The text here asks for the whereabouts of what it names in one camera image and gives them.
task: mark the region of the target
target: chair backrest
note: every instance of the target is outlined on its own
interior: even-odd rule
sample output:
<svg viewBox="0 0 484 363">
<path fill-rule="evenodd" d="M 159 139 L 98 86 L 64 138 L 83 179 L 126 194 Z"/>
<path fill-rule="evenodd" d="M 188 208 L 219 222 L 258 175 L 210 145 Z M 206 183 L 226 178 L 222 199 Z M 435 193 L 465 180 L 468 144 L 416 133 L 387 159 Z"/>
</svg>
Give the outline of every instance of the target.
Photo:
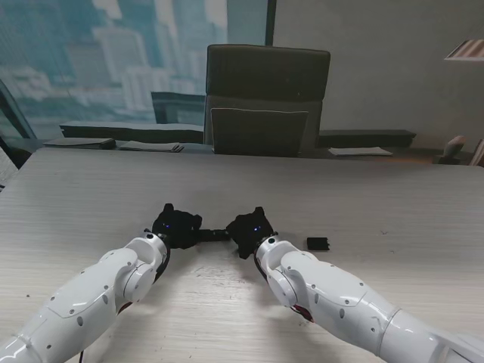
<svg viewBox="0 0 484 363">
<path fill-rule="evenodd" d="M 204 142 L 213 144 L 212 108 L 307 111 L 301 150 L 316 146 L 330 53 L 258 45 L 208 47 Z"/>
</svg>

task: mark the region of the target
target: white robotic arm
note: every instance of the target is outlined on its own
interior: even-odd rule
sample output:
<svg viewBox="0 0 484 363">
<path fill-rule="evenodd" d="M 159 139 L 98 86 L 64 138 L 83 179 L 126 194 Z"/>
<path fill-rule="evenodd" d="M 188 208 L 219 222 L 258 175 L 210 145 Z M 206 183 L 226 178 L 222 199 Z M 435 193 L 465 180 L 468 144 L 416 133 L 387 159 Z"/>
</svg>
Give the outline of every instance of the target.
<svg viewBox="0 0 484 363">
<path fill-rule="evenodd" d="M 279 302 L 389 363 L 483 363 L 484 342 L 424 324 L 356 276 L 277 235 L 255 252 Z"/>
<path fill-rule="evenodd" d="M 106 253 L 57 290 L 0 346 L 1 363 L 64 363 L 93 344 L 163 272 L 169 249 L 155 234 Z"/>
</svg>

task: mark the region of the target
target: glass window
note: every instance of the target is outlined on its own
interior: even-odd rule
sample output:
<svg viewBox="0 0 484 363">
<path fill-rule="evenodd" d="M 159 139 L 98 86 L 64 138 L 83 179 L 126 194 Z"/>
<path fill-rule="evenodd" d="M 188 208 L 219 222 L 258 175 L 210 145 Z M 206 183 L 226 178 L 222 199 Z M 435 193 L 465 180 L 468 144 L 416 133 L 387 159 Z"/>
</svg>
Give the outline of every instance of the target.
<svg viewBox="0 0 484 363">
<path fill-rule="evenodd" d="M 203 97 L 183 96 L 205 94 L 206 47 L 263 45 L 266 11 L 260 0 L 0 0 L 0 79 L 40 140 L 72 121 L 202 126 Z"/>
</svg>

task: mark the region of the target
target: gray wall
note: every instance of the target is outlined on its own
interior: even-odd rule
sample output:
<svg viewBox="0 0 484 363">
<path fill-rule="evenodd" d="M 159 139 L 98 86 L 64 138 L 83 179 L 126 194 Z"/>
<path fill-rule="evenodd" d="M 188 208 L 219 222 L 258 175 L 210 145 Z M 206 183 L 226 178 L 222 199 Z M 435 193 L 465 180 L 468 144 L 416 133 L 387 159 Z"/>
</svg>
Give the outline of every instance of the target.
<svg viewBox="0 0 484 363">
<path fill-rule="evenodd" d="M 407 129 L 414 147 L 484 138 L 484 62 L 444 61 L 484 39 L 483 0 L 278 0 L 275 45 L 332 63 L 321 129 Z"/>
</svg>

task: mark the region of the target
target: light wood table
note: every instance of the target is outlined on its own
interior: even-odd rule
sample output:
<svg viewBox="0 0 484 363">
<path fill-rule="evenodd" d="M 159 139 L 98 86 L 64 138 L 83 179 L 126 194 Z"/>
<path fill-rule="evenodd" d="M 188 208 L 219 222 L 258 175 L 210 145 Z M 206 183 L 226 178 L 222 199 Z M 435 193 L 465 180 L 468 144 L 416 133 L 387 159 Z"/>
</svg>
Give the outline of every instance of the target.
<svg viewBox="0 0 484 363">
<path fill-rule="evenodd" d="M 484 326 L 484 169 L 338 160 L 43 149 L 0 193 L 0 337 L 167 202 L 204 228 L 265 208 L 280 234 L 437 327 Z M 376 362 L 278 305 L 233 243 L 174 250 L 147 298 L 85 362 Z"/>
</svg>

